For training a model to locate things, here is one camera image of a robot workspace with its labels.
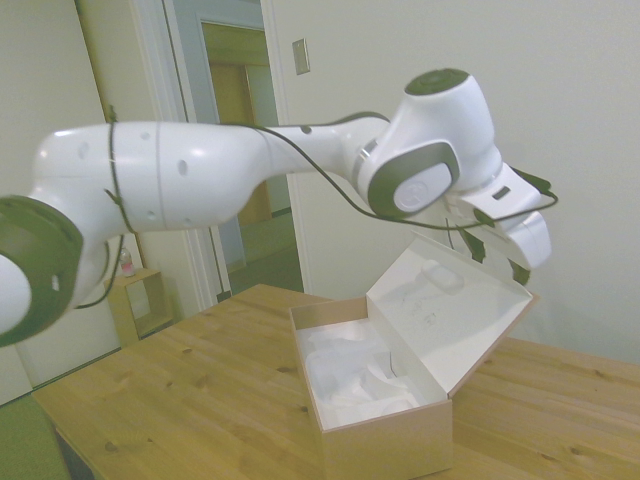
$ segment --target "green floor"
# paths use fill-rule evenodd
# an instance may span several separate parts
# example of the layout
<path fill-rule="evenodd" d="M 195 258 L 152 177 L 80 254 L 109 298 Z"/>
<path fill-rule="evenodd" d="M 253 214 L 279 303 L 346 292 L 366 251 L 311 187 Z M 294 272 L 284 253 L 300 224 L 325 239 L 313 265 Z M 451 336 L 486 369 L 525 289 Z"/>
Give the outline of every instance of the green floor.
<path fill-rule="evenodd" d="M 238 294 L 259 283 L 303 291 L 291 213 L 242 227 L 247 265 L 229 273 Z"/>
<path fill-rule="evenodd" d="M 69 480 L 51 426 L 25 395 L 0 407 L 0 480 Z"/>

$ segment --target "wooden shelf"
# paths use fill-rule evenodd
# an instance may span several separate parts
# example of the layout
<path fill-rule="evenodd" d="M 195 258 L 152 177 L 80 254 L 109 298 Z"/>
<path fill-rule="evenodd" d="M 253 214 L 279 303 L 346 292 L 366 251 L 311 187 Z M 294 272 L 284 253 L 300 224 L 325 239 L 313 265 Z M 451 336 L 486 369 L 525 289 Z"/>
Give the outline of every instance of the wooden shelf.
<path fill-rule="evenodd" d="M 153 333 L 155 330 L 159 330 L 167 323 L 173 320 L 172 317 L 166 315 L 158 315 L 156 313 L 147 313 L 140 318 L 136 318 L 136 330 L 138 331 L 138 337 L 146 337 Z"/>
<path fill-rule="evenodd" d="M 144 285 L 150 312 L 135 318 L 127 287 L 138 282 Z M 162 274 L 157 270 L 141 268 L 132 277 L 116 277 L 107 298 L 122 347 L 138 342 L 173 321 L 173 310 L 165 293 Z"/>

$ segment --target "dark gray joint cap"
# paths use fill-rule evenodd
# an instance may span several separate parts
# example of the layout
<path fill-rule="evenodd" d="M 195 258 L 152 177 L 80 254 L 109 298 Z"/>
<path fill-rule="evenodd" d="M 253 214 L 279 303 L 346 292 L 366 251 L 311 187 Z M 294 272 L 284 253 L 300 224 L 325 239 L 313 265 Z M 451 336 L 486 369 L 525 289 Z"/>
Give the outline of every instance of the dark gray joint cap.
<path fill-rule="evenodd" d="M 463 83 L 469 74 L 455 68 L 445 68 L 443 70 L 432 70 L 414 78 L 404 89 L 409 95 L 433 95 L 434 93 L 446 92 Z"/>
<path fill-rule="evenodd" d="M 0 198 L 0 255 L 22 270 L 32 293 L 26 317 L 0 334 L 0 347 L 41 332 L 64 313 L 82 245 L 76 226 L 49 205 L 28 197 Z"/>

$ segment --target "black cable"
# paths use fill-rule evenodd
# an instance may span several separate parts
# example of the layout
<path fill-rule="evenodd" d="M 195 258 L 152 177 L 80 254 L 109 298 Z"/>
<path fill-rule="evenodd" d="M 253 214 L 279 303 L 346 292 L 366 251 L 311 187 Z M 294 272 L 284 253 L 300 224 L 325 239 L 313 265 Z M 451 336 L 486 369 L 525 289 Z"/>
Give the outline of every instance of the black cable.
<path fill-rule="evenodd" d="M 367 217 L 370 218 L 375 218 L 377 220 L 384 220 L 386 222 L 392 222 L 392 223 L 400 223 L 400 224 L 404 224 L 404 225 L 412 225 L 415 227 L 422 227 L 422 228 L 428 228 L 430 230 L 440 230 L 440 231 L 462 231 L 462 230 L 467 230 L 469 228 L 475 228 L 475 227 L 480 227 L 482 225 L 487 225 L 486 222 L 476 222 L 476 223 L 470 223 L 468 225 L 462 225 L 462 226 L 455 226 L 455 227 L 451 227 L 451 226 L 443 226 L 443 225 L 432 225 L 429 223 L 421 223 L 421 222 L 414 222 L 413 220 L 405 220 L 405 219 L 399 219 L 399 218 L 393 218 L 393 217 L 386 217 L 386 216 L 382 216 L 382 215 L 378 215 L 375 213 L 371 213 L 371 212 L 367 212 L 366 210 L 364 210 L 363 208 L 361 208 L 359 205 L 357 205 L 353 200 L 351 200 L 351 197 L 349 197 L 349 195 L 347 195 L 347 193 L 342 190 L 342 188 L 340 188 L 340 186 L 329 176 L 329 174 L 327 174 L 327 172 L 325 172 L 318 164 L 316 164 L 316 162 L 313 161 L 313 159 L 307 155 L 307 153 L 302 150 L 302 148 L 300 148 L 294 141 L 290 140 L 289 138 L 285 137 L 284 135 L 270 130 L 268 128 L 265 127 L 260 127 L 257 125 L 246 125 L 246 124 L 229 124 L 229 125 L 235 125 L 235 126 L 240 126 L 240 127 L 247 127 L 247 128 L 251 128 L 260 132 L 264 132 L 264 133 L 268 133 L 269 135 L 273 135 L 279 139 L 281 139 L 282 141 L 288 143 L 294 150 L 296 150 L 300 155 L 302 155 L 302 157 L 309 162 L 309 164 L 316 169 L 316 171 L 318 173 L 320 173 L 320 175 L 322 175 L 325 180 L 327 180 L 331 186 L 336 189 L 336 191 L 342 196 L 342 198 L 344 198 L 347 203 L 349 203 L 349 205 L 351 205 L 354 209 L 356 209 L 356 211 L 358 211 L 359 213 L 361 213 L 362 215 L 365 215 Z M 546 210 L 547 208 L 551 208 L 553 207 L 556 203 L 558 203 L 559 199 L 558 197 L 551 191 L 546 190 L 546 191 L 541 191 L 540 192 L 542 195 L 545 195 L 547 197 L 550 197 L 552 199 L 552 202 L 546 204 L 546 205 L 542 205 L 540 207 L 536 207 L 536 208 L 529 208 L 527 210 L 522 210 L 520 212 L 517 213 L 513 213 L 510 215 L 505 215 L 503 217 L 499 217 L 499 218 L 494 218 L 491 219 L 492 222 L 500 222 L 503 220 L 509 220 L 511 218 L 515 218 L 515 217 L 519 217 L 520 215 L 527 215 L 529 213 L 533 213 L 533 212 L 537 212 L 540 210 Z"/>
<path fill-rule="evenodd" d="M 120 235 L 120 244 L 118 245 L 118 252 L 120 252 L 122 250 L 122 246 L 124 245 L 124 235 Z M 109 253 L 107 253 L 107 264 L 109 263 Z M 111 272 L 111 279 L 109 280 L 109 285 L 107 286 L 107 289 L 104 291 L 104 294 L 95 302 L 91 302 L 91 303 L 87 303 L 85 305 L 78 305 L 76 307 L 76 310 L 82 310 L 84 308 L 89 308 L 89 307 L 95 307 L 96 305 L 98 305 L 100 302 L 102 302 L 105 298 L 107 298 L 109 296 L 109 293 L 111 292 L 111 288 L 113 287 L 113 282 L 116 279 L 116 272 L 118 271 L 118 256 L 116 255 L 116 261 L 113 264 L 113 271 Z"/>
<path fill-rule="evenodd" d="M 447 224 L 447 227 L 449 226 L 449 219 L 445 218 L 444 221 Z M 451 247 L 451 250 L 455 250 L 455 248 L 453 247 L 453 239 L 451 238 L 451 230 L 447 230 L 447 238 L 449 238 L 449 246 Z"/>

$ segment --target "box lid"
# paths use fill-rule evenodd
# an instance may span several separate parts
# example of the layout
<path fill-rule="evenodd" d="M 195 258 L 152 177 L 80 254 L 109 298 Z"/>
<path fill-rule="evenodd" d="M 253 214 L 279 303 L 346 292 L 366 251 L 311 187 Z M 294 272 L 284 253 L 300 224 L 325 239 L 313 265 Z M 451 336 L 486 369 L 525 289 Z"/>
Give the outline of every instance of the box lid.
<path fill-rule="evenodd" d="M 417 233 L 367 293 L 373 310 L 449 397 L 533 300 L 522 285 L 500 280 L 478 262 Z"/>

